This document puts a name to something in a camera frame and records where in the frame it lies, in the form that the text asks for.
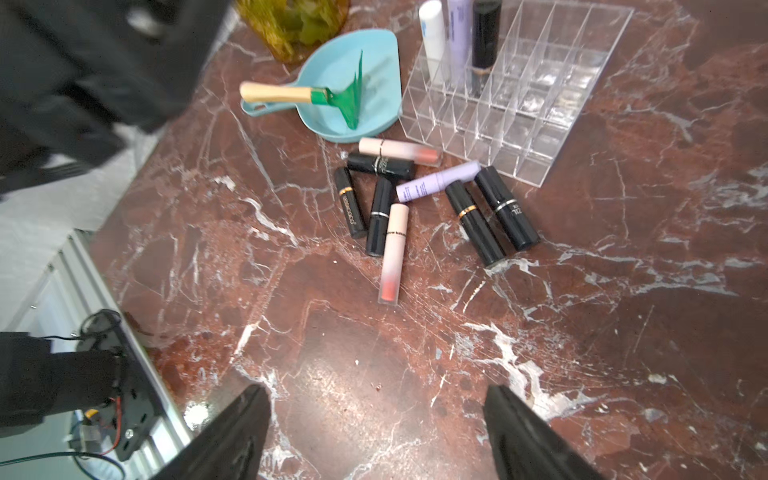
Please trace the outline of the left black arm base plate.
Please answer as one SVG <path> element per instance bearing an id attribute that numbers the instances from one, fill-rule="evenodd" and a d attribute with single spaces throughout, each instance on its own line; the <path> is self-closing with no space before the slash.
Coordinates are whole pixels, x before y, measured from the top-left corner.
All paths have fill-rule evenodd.
<path id="1" fill-rule="evenodd" d="M 87 317 L 73 352 L 56 352 L 56 339 L 1 334 L 1 436 L 21 435 L 51 415 L 96 409 L 112 452 L 129 459 L 149 438 L 162 404 L 122 316 L 102 309 Z"/>

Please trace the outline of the clear acrylic lipstick organizer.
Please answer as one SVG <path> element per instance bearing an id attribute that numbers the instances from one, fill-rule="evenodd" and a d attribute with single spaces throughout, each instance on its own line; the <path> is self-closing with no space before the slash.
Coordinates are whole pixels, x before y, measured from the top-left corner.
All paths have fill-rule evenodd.
<path id="1" fill-rule="evenodd" d="M 634 13 L 579 1 L 506 1 L 496 61 L 481 69 L 438 63 L 420 49 L 403 90 L 410 140 L 539 187 Z"/>

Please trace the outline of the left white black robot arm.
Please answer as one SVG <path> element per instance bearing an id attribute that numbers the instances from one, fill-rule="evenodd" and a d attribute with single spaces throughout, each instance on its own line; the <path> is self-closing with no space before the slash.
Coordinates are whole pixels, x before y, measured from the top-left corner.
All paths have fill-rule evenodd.
<path id="1" fill-rule="evenodd" d="M 84 175 L 190 104 L 226 1 L 5 1 L 1 190 Z"/>

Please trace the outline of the pink lip gloss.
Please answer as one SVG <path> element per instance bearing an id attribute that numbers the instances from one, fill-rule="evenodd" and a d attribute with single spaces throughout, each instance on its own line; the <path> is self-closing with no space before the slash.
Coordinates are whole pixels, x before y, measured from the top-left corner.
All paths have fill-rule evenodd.
<path id="1" fill-rule="evenodd" d="M 402 203 L 391 206 L 380 279 L 379 302 L 382 304 L 398 304 L 408 218 L 408 206 Z"/>
<path id="2" fill-rule="evenodd" d="M 440 151 L 418 143 L 382 138 L 361 138 L 358 142 L 361 154 L 409 160 L 417 165 L 438 167 L 442 162 Z"/>

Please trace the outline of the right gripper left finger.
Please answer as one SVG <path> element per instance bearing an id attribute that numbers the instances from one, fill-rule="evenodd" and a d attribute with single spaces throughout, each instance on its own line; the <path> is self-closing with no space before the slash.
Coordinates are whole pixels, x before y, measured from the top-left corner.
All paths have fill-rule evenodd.
<path id="1" fill-rule="evenodd" d="M 268 391 L 245 388 L 175 458 L 157 479 L 255 479 L 271 419 Z"/>

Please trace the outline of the artificial plant in amber vase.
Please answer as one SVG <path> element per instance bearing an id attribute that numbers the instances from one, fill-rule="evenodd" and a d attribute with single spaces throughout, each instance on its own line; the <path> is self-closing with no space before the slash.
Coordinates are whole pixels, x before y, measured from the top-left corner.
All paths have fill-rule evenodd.
<path id="1" fill-rule="evenodd" d="M 242 0 L 235 7 L 276 61 L 295 64 L 342 30 L 349 1 Z"/>

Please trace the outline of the white lip balm tube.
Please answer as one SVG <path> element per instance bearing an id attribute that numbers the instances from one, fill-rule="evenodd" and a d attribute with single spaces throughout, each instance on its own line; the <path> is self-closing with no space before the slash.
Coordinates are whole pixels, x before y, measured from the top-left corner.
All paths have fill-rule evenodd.
<path id="1" fill-rule="evenodd" d="M 446 83 L 446 73 L 443 60 L 446 33 L 442 2 L 440 0 L 424 2 L 419 7 L 418 18 L 430 79 L 433 85 L 444 86 Z"/>

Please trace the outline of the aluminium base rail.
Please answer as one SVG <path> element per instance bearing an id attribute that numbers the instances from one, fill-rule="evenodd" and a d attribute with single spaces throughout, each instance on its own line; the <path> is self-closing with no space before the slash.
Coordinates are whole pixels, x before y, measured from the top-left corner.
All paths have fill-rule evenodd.
<path id="1" fill-rule="evenodd" d="M 76 343 L 64 338 L 77 335 L 88 315 L 102 309 L 119 309 L 90 255 L 91 238 L 92 233 L 83 230 L 68 235 L 12 317 L 12 331 L 54 335 L 56 351 L 73 350 Z M 122 320 L 120 328 L 160 404 L 159 419 L 149 429 L 147 438 L 123 462 L 129 479 L 150 479 L 190 443 L 192 433 L 127 319 Z"/>

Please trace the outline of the lavender lip balm tube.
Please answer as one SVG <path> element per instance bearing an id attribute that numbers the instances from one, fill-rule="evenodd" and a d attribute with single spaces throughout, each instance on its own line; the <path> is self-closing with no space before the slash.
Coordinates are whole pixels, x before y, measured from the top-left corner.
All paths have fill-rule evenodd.
<path id="1" fill-rule="evenodd" d="M 465 81 L 471 35 L 470 0 L 448 0 L 448 45 L 451 81 L 458 87 Z"/>

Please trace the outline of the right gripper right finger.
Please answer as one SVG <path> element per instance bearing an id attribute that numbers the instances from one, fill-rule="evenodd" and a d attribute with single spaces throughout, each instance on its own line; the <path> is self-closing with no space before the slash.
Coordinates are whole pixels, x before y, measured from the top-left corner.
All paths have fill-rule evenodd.
<path id="1" fill-rule="evenodd" d="M 483 413 L 500 479 L 603 479 L 508 387 L 487 388 Z"/>

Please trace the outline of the black lipstick horizontal top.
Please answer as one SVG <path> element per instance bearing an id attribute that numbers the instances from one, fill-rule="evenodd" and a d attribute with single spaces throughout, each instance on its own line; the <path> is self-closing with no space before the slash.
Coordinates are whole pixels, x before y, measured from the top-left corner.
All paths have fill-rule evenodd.
<path id="1" fill-rule="evenodd" d="M 360 152 L 351 152 L 348 155 L 347 167 L 357 172 L 403 181 L 413 180 L 416 175 L 414 161 L 372 156 Z"/>

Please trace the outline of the small lavender lip tube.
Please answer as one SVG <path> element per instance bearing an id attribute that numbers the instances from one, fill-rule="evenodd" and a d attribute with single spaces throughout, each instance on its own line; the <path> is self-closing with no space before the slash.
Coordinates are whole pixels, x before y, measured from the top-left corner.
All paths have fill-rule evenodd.
<path id="1" fill-rule="evenodd" d="M 396 187 L 398 201 L 400 203 L 408 203 L 441 192 L 455 181 L 463 183 L 472 181 L 480 170 L 481 165 L 479 162 L 465 162 L 461 165 L 400 184 Z"/>

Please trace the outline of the black lipstick gold band right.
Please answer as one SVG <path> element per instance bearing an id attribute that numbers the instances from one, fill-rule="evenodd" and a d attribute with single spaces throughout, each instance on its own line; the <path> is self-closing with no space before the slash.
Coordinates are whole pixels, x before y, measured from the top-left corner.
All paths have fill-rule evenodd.
<path id="1" fill-rule="evenodd" d="M 464 183 L 448 184 L 445 193 L 484 266 L 491 267 L 504 260 L 505 251 Z"/>

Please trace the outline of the teal plastic dustpan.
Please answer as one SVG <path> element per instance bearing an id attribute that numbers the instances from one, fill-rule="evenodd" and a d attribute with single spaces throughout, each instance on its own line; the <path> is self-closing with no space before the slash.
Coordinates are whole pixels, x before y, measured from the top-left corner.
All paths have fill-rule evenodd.
<path id="1" fill-rule="evenodd" d="M 385 29 L 347 33 L 311 54 L 294 82 L 244 81 L 239 90 L 241 109 L 252 117 L 295 109 L 321 138 L 356 143 L 383 132 L 400 114 L 397 38 Z"/>

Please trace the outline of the black lipstick silver band right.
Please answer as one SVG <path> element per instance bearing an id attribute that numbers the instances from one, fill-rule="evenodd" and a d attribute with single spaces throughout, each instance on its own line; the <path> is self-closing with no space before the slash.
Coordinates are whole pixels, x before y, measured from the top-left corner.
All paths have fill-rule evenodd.
<path id="1" fill-rule="evenodd" d="M 482 167 L 474 182 L 518 252 L 529 250 L 539 243 L 537 231 L 493 166 Z"/>

